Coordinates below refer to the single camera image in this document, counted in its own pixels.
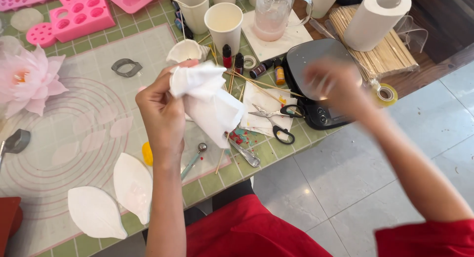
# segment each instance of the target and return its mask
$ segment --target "glass pitcher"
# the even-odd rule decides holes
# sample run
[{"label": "glass pitcher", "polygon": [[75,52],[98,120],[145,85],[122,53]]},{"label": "glass pitcher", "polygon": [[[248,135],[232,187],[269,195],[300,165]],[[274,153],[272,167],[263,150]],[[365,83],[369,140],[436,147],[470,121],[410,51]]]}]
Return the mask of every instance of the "glass pitcher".
[{"label": "glass pitcher", "polygon": [[253,31],[264,41],[278,40],[286,27],[303,25],[310,20],[313,8],[312,0],[304,0],[309,5],[308,16],[300,21],[290,22],[288,18],[295,0],[257,0]]}]

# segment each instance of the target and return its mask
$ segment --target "masking tape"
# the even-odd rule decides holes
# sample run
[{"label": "masking tape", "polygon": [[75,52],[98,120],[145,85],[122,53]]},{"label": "masking tape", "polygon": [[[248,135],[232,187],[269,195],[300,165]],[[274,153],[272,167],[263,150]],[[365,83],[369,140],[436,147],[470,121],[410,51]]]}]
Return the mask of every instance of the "masking tape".
[{"label": "masking tape", "polygon": [[[246,65],[245,61],[252,61],[252,65],[251,66]],[[257,64],[257,60],[255,59],[255,57],[251,55],[244,56],[244,70],[245,71],[251,71],[252,69],[255,68],[256,64]]]},{"label": "masking tape", "polygon": [[[388,97],[384,98],[383,96],[381,96],[380,92],[386,93]],[[374,97],[380,105],[386,107],[393,105],[397,102],[398,93],[392,86],[385,83],[381,83],[380,88],[374,91]]]}]

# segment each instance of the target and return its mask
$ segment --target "dark pants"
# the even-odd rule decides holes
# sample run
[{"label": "dark pants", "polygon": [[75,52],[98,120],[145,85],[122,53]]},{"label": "dark pants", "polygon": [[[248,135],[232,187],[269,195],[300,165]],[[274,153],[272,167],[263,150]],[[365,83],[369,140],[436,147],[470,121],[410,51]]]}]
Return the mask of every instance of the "dark pants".
[{"label": "dark pants", "polygon": [[[252,183],[250,179],[247,179],[244,182],[240,182],[235,184],[234,186],[223,190],[220,193],[217,193],[212,197],[212,211],[215,212],[218,209],[224,207],[225,205],[243,197],[245,195],[255,194],[254,190],[252,189]],[[184,223],[186,226],[197,222],[199,219],[205,217],[206,215],[196,207],[191,207],[184,211]],[[143,238],[146,239],[148,237],[148,229],[143,230]]]}]

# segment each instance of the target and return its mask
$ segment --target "hand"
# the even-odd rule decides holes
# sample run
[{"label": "hand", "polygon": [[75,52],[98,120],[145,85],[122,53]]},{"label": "hand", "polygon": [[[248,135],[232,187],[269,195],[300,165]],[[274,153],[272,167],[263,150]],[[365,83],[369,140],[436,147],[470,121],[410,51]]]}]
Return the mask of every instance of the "hand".
[{"label": "hand", "polygon": [[[191,67],[198,60],[187,60],[175,66]],[[170,89],[170,66],[161,71],[155,82],[140,91],[135,101],[145,123],[148,141],[157,162],[180,162],[184,149],[185,117],[182,98],[174,98]]]},{"label": "hand", "polygon": [[309,64],[304,71],[305,84],[316,97],[326,96],[338,112],[364,122],[377,108],[373,99],[360,88],[357,66],[332,59]]}]

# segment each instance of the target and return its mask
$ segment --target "red shirt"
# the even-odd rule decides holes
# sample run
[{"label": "red shirt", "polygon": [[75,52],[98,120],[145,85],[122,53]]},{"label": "red shirt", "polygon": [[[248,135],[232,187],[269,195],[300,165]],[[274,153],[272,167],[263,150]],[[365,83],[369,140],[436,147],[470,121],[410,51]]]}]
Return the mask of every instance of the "red shirt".
[{"label": "red shirt", "polygon": [[[305,232],[246,195],[186,228],[188,257],[332,257]],[[474,257],[474,220],[379,230],[379,257]]]}]

